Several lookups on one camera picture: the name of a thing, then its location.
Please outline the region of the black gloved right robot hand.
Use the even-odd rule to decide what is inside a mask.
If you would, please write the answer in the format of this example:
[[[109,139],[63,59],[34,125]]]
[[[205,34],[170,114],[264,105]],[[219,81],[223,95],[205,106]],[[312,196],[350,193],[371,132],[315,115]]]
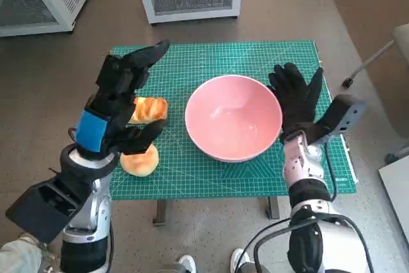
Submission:
[[[315,122],[316,106],[323,86],[323,69],[317,68],[307,83],[293,63],[275,65],[269,73],[268,89],[275,95],[282,111],[282,133],[284,144],[304,133],[308,144],[313,144],[330,132],[321,120]]]

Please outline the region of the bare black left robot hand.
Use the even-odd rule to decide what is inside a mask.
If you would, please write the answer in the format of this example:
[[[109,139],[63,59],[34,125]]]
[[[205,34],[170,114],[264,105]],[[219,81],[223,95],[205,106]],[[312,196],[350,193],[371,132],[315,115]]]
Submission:
[[[135,90],[143,88],[149,69],[168,51],[169,40],[130,52],[106,56],[97,77],[98,90],[87,101],[76,127],[75,142],[87,158],[110,153],[145,153],[162,133],[167,120],[155,120],[143,128],[128,126],[135,111]]]

